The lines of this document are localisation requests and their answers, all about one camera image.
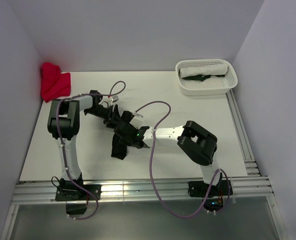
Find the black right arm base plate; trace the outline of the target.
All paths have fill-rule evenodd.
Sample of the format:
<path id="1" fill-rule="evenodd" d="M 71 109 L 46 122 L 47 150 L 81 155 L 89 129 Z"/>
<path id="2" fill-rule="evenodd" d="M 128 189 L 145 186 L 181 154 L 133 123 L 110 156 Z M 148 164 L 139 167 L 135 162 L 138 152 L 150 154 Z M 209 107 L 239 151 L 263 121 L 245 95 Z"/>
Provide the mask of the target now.
<path id="1" fill-rule="evenodd" d="M 209 185 L 201 180 L 189 181 L 188 194 L 190 195 L 190 197 L 204 198 L 207 193 L 208 187 Z M 228 192 L 230 192 L 230 195 L 233 195 L 230 180 L 220 180 L 217 185 L 211 186 L 208 198 L 218 197 L 220 195 L 228 196 Z"/>

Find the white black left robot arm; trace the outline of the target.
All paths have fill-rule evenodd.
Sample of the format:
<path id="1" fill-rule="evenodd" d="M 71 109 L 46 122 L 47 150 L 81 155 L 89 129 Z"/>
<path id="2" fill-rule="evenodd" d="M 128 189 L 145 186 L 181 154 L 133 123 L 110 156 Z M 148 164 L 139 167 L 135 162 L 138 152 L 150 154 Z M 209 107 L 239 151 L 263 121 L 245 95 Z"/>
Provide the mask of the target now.
<path id="1" fill-rule="evenodd" d="M 86 195 L 82 172 L 76 150 L 76 137 L 80 130 L 80 113 L 103 119 L 108 128 L 115 128 L 122 121 L 117 105 L 102 106 L 103 95 L 96 90 L 71 98 L 55 99 L 51 103 L 47 129 L 56 140 L 62 167 L 58 180 L 58 195 L 79 200 Z"/>

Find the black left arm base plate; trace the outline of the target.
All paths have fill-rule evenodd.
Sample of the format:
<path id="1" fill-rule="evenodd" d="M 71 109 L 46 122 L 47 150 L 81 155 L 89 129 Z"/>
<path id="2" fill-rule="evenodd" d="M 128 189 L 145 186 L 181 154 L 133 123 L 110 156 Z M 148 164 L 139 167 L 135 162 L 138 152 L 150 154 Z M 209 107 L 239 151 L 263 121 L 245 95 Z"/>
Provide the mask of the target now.
<path id="1" fill-rule="evenodd" d="M 57 187 L 57 192 L 55 196 L 55 201 L 57 202 L 70 202 L 70 201 L 94 201 L 99 200 L 101 195 L 101 185 L 100 184 L 84 184 L 82 179 L 76 181 L 78 185 L 86 189 L 89 193 L 80 189 L 79 187 L 72 184 L 69 180 L 64 180 L 63 178 L 59 180 L 59 186 Z"/>

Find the black t shirt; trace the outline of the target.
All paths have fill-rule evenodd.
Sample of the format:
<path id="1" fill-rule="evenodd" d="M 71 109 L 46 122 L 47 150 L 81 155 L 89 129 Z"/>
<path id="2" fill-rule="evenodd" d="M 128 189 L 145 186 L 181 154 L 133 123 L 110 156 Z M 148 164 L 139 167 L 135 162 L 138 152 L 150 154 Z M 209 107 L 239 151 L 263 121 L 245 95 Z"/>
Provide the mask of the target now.
<path id="1" fill-rule="evenodd" d="M 117 135 L 117 130 L 121 125 L 129 125 L 130 121 L 133 118 L 133 114 L 125 110 L 121 115 L 121 121 L 117 123 L 114 127 L 114 135 L 112 139 L 112 152 L 111 157 L 123 160 L 127 155 L 127 146 L 120 142 L 121 137 Z"/>

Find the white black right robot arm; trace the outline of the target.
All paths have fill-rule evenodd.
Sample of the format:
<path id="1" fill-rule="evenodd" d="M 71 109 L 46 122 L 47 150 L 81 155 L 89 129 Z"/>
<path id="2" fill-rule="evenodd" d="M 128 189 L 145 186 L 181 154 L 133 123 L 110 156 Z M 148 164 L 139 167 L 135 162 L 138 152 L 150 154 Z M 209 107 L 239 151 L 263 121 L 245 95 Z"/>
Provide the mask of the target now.
<path id="1" fill-rule="evenodd" d="M 196 164 L 200 165 L 204 189 L 210 195 L 221 190 L 222 174 L 216 159 L 217 137 L 194 121 L 170 128 L 142 126 L 135 128 L 122 122 L 114 128 L 111 157 L 123 160 L 127 147 L 137 149 L 155 146 L 180 147 Z"/>

